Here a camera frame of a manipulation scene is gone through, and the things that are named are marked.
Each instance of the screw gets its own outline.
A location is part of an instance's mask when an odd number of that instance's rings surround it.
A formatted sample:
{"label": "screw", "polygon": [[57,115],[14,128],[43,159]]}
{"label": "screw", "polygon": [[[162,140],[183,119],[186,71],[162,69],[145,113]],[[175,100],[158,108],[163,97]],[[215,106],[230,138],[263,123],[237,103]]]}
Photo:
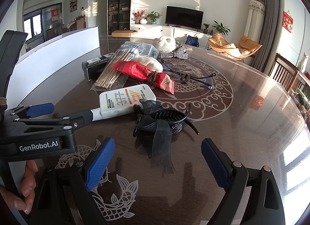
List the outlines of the screw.
{"label": "screw", "polygon": [[271,169],[270,169],[269,166],[264,166],[264,170],[265,170],[266,172],[270,172],[270,171],[271,171]]}
{"label": "screw", "polygon": [[84,164],[83,161],[80,161],[80,160],[75,162],[76,167],[81,167],[81,166],[83,166],[83,164]]}
{"label": "screw", "polygon": [[234,162],[233,162],[233,165],[234,165],[235,167],[241,167],[241,163],[240,163],[239,161],[234,161]]}

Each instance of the fingernail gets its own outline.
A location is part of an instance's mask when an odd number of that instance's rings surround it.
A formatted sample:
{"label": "fingernail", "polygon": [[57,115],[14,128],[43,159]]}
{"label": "fingernail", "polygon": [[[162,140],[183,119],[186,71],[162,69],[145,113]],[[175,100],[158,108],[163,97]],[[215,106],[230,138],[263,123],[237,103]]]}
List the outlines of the fingernail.
{"label": "fingernail", "polygon": [[23,192],[24,196],[27,197],[31,191],[32,191],[32,189],[29,186],[25,187],[24,192]]}
{"label": "fingernail", "polygon": [[29,204],[26,205],[26,209],[24,210],[24,212],[28,215],[31,211],[32,206],[30,206]]}
{"label": "fingernail", "polygon": [[20,199],[14,199],[14,208],[17,210],[24,210],[26,207],[25,203]]}

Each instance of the dining table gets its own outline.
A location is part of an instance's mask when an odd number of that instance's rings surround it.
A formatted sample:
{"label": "dining table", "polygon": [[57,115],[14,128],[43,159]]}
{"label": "dining table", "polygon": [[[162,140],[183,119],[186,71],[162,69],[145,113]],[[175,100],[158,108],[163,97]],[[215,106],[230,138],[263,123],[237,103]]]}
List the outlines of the dining table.
{"label": "dining table", "polygon": [[[82,62],[114,53],[126,41],[152,43],[152,39],[100,38],[95,49],[36,87],[20,105],[53,103],[47,118],[100,107],[99,91],[92,89]],[[286,225],[293,225],[310,203],[310,139],[303,116],[290,95],[275,80],[214,51],[184,46],[188,59],[169,58],[182,72],[207,76],[214,89],[200,82],[175,79],[175,93],[149,84],[164,108],[185,112],[199,131],[189,126],[172,135],[170,155],[174,171],[153,166],[149,150],[133,137],[137,117],[126,114],[93,121],[75,131],[72,154],[37,159],[39,182],[46,166],[65,168],[84,160],[106,137],[115,140],[115,152],[98,187],[92,190],[99,210],[111,225],[196,224],[212,217],[225,191],[220,188],[201,153],[201,142],[211,138],[232,161],[248,168],[271,168],[282,198]],[[129,78],[124,87],[144,82]],[[233,224],[240,224],[251,188],[246,187]],[[77,224],[83,224],[69,196]]]}

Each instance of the bottle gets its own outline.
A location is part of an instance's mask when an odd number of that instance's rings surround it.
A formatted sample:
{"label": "bottle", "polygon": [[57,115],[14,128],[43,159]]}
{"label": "bottle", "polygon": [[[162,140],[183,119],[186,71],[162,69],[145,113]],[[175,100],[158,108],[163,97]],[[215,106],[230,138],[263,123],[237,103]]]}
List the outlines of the bottle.
{"label": "bottle", "polygon": [[93,121],[122,116],[134,112],[134,104],[140,99],[154,100],[156,96],[147,84],[115,89],[99,95],[100,108],[92,109]]}
{"label": "bottle", "polygon": [[81,12],[80,12],[80,16],[85,16],[86,15],[86,13],[85,13],[85,11],[84,11],[84,6],[82,6],[82,10],[81,10]]}

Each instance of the finger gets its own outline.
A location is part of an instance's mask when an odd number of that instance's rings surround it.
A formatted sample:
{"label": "finger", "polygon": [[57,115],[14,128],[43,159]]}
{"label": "finger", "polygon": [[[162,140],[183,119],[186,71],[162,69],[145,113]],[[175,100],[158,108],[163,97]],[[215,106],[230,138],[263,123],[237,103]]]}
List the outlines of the finger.
{"label": "finger", "polygon": [[38,167],[36,162],[32,159],[32,160],[27,160],[26,165],[34,172],[38,171]]}
{"label": "finger", "polygon": [[26,208],[24,209],[24,212],[28,215],[32,209],[32,205],[34,203],[34,190],[30,192],[30,194],[24,199],[24,202],[26,204]]}
{"label": "finger", "polygon": [[0,186],[0,194],[2,195],[5,203],[11,209],[17,210],[25,210],[26,204],[17,196],[12,194],[11,192],[7,191],[3,187]]}
{"label": "finger", "polygon": [[27,197],[30,192],[36,187],[36,180],[30,168],[26,166],[24,179],[21,182],[21,192],[22,194]]}

